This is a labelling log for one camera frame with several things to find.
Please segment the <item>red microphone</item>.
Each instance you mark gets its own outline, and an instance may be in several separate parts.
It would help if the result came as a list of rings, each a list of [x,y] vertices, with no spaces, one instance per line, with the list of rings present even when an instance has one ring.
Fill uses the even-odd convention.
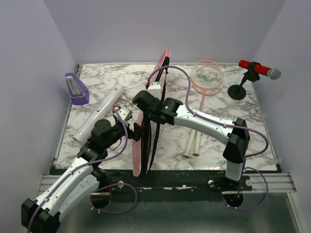
[[[241,68],[252,70],[257,74],[267,76],[271,80],[276,80],[276,79],[280,78],[280,76],[281,76],[281,71],[279,69],[265,67],[265,66],[262,66],[261,64],[256,63],[256,62],[249,62],[246,60],[240,60],[238,65]]]

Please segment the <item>white shuttlecock tube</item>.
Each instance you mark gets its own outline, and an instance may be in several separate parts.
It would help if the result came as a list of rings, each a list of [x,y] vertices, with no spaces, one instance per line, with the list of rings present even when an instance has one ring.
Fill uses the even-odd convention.
[[[80,144],[84,144],[91,135],[91,131],[98,120],[103,119],[106,114],[111,110],[113,105],[116,104],[117,100],[124,92],[124,87],[116,83],[113,88],[105,95],[103,100],[97,106],[97,108],[89,115],[84,121],[81,127],[72,136],[75,141]]]

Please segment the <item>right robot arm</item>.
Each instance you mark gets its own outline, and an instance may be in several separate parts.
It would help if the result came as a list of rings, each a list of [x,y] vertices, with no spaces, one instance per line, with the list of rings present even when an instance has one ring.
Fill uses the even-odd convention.
[[[155,123],[187,127],[223,143],[223,157],[227,160],[224,186],[235,190],[241,185],[242,167],[250,141],[244,119],[236,119],[232,127],[228,120],[212,118],[208,121],[209,115],[189,110],[185,104],[173,98],[161,101],[146,90],[136,94],[132,103]]]

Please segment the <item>pink badminton racket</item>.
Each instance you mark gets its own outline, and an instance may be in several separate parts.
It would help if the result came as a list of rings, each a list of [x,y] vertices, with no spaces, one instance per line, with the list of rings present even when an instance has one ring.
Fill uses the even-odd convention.
[[[224,86],[223,75],[220,66],[211,60],[197,62],[190,72],[192,87],[202,95],[199,111],[202,111],[206,96],[220,93]],[[183,156],[189,158],[192,153],[199,156],[201,133],[192,130],[186,144]]]

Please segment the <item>aluminium rail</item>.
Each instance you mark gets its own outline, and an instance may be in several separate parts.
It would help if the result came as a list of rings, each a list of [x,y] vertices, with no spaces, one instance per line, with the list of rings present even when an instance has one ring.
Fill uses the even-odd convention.
[[[259,174],[246,174],[249,178],[246,178],[246,184],[244,187],[241,185],[241,192],[243,194],[264,194],[266,193],[266,184],[264,179]],[[267,184],[268,184],[268,192],[269,193],[294,193],[296,192],[295,184],[288,173],[265,173],[263,174]],[[46,190],[49,189],[52,184],[60,178],[60,175],[43,175],[41,179],[41,184],[39,186],[38,195],[43,194]],[[125,178],[120,178],[117,180],[122,180],[124,183],[126,182]],[[191,189],[192,186],[183,184],[181,187],[177,189]],[[142,190],[151,190],[151,187],[142,187],[139,188]],[[223,194],[235,194],[237,191],[226,191]]]

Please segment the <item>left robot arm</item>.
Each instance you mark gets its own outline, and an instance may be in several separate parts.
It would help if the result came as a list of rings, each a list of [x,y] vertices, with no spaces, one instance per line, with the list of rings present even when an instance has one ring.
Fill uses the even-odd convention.
[[[122,120],[111,125],[102,119],[95,123],[90,138],[81,147],[78,156],[69,168],[35,200],[26,199],[21,206],[21,224],[29,233],[55,233],[68,211],[92,192],[105,192],[104,202],[92,208],[102,212],[111,200],[108,174],[99,168],[99,164],[108,161],[107,150],[123,137],[138,141],[145,128],[134,124],[131,130]]]

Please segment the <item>purple wedge device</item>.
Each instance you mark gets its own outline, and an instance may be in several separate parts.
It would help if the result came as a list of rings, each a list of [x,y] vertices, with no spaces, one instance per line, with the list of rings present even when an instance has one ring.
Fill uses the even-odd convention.
[[[81,106],[89,103],[89,90],[74,73],[66,73],[65,81],[73,105]]]

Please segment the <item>pink racket bag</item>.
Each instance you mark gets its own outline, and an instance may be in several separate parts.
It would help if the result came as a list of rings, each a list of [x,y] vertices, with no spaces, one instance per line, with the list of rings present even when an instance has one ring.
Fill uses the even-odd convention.
[[[170,55],[170,49],[166,49],[162,53],[145,86],[146,91],[160,100],[165,99],[166,83],[161,86],[159,81],[162,73],[168,72],[167,70],[161,70],[160,68],[170,64]],[[140,177],[147,174],[153,165],[160,134],[160,124],[152,122],[152,116],[149,113],[144,113],[142,111],[139,112],[136,123],[140,126],[143,132],[138,141],[132,142],[133,175],[135,177]]]

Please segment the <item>black base frame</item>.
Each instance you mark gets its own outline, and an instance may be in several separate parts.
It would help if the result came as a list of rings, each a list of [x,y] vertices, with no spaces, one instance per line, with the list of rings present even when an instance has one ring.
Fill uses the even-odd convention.
[[[218,202],[223,196],[229,196],[233,204],[240,206],[243,202],[241,185],[244,187],[246,178],[242,176],[238,182],[225,176],[224,171],[209,170],[151,170],[141,177],[135,177],[131,170],[108,169],[103,170],[108,174],[110,182],[125,178],[124,183],[119,180],[111,189],[111,202],[181,202],[181,201],[210,201]],[[183,184],[192,186],[191,189],[177,189]],[[151,190],[139,188],[151,187]],[[235,194],[223,194],[226,191],[237,191]],[[87,195],[96,204],[104,202],[106,193],[103,191],[92,192]]]

